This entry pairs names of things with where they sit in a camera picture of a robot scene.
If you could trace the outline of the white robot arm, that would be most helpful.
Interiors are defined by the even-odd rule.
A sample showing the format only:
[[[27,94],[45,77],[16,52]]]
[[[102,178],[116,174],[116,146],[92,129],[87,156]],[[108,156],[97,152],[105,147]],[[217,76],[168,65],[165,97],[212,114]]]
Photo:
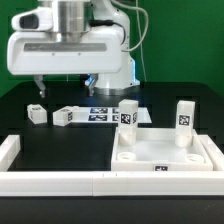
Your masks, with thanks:
[[[41,94],[46,75],[87,75],[91,94],[121,95],[139,85],[129,49],[130,20],[112,0],[38,2],[12,18],[11,74],[32,75]]]

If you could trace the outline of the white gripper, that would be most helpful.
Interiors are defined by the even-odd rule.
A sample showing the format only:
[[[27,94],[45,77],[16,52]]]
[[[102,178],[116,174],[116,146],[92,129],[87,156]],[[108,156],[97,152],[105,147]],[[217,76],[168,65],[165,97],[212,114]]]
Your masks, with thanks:
[[[90,74],[92,96],[99,73],[121,70],[121,29],[94,27],[75,42],[54,42],[45,32],[15,32],[8,41],[7,68],[13,75],[37,75],[34,82],[45,97],[42,75]]]

